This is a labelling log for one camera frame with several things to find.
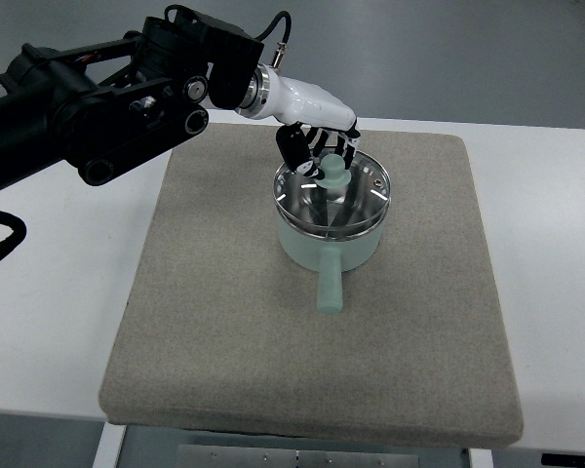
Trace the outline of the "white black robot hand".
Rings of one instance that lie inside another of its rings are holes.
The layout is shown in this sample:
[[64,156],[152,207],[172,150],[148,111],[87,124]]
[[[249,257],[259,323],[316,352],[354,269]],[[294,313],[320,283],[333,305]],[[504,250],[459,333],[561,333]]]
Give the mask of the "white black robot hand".
[[324,179],[317,158],[333,135],[337,136],[335,154],[346,168],[358,149],[361,133],[348,105],[317,85],[279,75],[269,65],[257,67],[236,112],[254,120],[273,117],[282,124],[276,143],[294,174]]

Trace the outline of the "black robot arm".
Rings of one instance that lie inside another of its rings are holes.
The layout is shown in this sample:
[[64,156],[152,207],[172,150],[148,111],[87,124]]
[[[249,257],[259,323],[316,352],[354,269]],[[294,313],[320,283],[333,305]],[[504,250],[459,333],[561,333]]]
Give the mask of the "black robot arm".
[[100,186],[203,132],[203,106],[234,110],[262,35],[181,5],[117,41],[24,45],[0,75],[0,190],[64,161]]

